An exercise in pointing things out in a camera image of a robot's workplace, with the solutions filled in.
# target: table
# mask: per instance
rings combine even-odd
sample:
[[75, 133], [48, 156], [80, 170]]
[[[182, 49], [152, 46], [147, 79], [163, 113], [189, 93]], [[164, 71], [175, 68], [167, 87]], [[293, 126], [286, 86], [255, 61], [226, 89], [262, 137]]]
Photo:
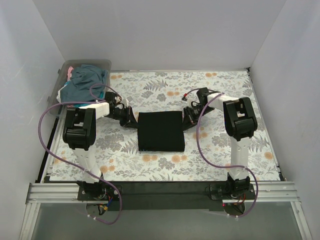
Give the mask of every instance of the table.
[[[182, 111], [184, 93], [207, 87], [231, 97], [249, 97], [258, 122], [249, 148], [248, 167], [259, 181], [278, 181], [277, 160], [260, 113], [247, 71], [217, 72], [112, 72], [110, 86], [128, 98], [138, 119], [139, 112]], [[197, 97], [191, 93], [190, 98]], [[62, 140], [63, 123], [51, 150], [63, 159], [77, 162], [73, 151]], [[97, 164], [108, 181], [225, 181], [227, 169], [205, 163], [197, 148], [196, 128], [184, 132], [185, 151], [139, 152], [136, 129], [121, 128], [119, 121], [101, 118], [96, 122]], [[231, 148], [224, 127], [223, 112], [214, 110], [202, 118], [200, 145], [204, 155], [216, 165], [230, 165]], [[83, 172], [58, 159], [48, 158], [52, 166], [50, 181], [81, 180]]]

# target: black cloth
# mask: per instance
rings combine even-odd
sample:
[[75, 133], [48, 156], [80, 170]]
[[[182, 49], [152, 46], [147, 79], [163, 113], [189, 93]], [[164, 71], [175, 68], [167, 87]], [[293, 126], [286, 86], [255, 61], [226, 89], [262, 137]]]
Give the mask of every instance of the black cloth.
[[139, 151], [184, 152], [182, 111], [140, 112]]

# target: plastic storage bin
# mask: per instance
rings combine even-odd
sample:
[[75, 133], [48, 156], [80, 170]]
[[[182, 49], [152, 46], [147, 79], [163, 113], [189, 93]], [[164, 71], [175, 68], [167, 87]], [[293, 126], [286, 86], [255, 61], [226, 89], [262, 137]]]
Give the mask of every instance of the plastic storage bin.
[[[66, 61], [61, 69], [59, 69], [58, 73], [58, 79], [54, 85], [53, 91], [51, 96], [48, 97], [48, 108], [51, 107], [54, 104], [57, 104], [57, 95], [59, 89], [61, 89], [65, 83], [67, 82], [67, 73], [69, 67], [77, 68], [80, 67], [82, 64], [88, 64], [88, 65], [94, 65], [96, 67], [99, 67], [101, 69], [107, 70], [107, 77], [106, 77], [106, 85], [110, 85], [110, 69], [111, 69], [111, 61], [107, 59], [79, 59], [79, 60], [69, 60]], [[50, 111], [52, 115], [57, 115], [59, 112], [59, 108], [54, 108]]]

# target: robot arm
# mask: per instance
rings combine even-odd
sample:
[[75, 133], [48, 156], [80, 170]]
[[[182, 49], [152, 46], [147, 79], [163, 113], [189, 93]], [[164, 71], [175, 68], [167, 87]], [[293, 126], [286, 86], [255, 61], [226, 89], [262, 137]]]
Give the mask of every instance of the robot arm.
[[[213, 98], [216, 98], [220, 92], [209, 92], [204, 87], [197, 91], [199, 103], [183, 109], [183, 129], [189, 129], [196, 126], [201, 111], [204, 106]], [[212, 101], [206, 108], [204, 114], [214, 109], [223, 111], [224, 126], [231, 142], [231, 164], [248, 166], [249, 146], [254, 131], [258, 128], [257, 119], [248, 97], [235, 98], [227, 95], [221, 95]], [[238, 194], [249, 189], [250, 178], [248, 172], [241, 167], [233, 167], [228, 171], [228, 180], [231, 186], [231, 192]]]
[[[62, 138], [73, 150], [79, 164], [96, 176], [101, 176], [98, 168], [94, 146], [96, 140], [96, 120], [107, 117], [119, 120], [124, 128], [138, 128], [133, 110], [128, 101], [123, 99], [117, 103], [117, 95], [106, 92], [103, 103], [95, 103], [66, 111]], [[98, 182], [96, 178], [85, 173], [82, 179], [86, 183]]]

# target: white enclosure wall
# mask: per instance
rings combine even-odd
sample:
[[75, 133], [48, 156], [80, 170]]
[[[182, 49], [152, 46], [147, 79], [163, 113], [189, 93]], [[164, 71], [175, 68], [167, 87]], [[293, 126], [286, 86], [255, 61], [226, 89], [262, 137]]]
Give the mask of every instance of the white enclosure wall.
[[285, 0], [33, 0], [66, 60], [113, 70], [250, 67]]
[[[0, 239], [19, 238], [44, 156], [37, 126], [64, 62], [32, 0], [0, 2]], [[52, 119], [43, 124], [48, 141]]]
[[287, 0], [251, 70], [280, 168], [320, 239], [320, 2]]

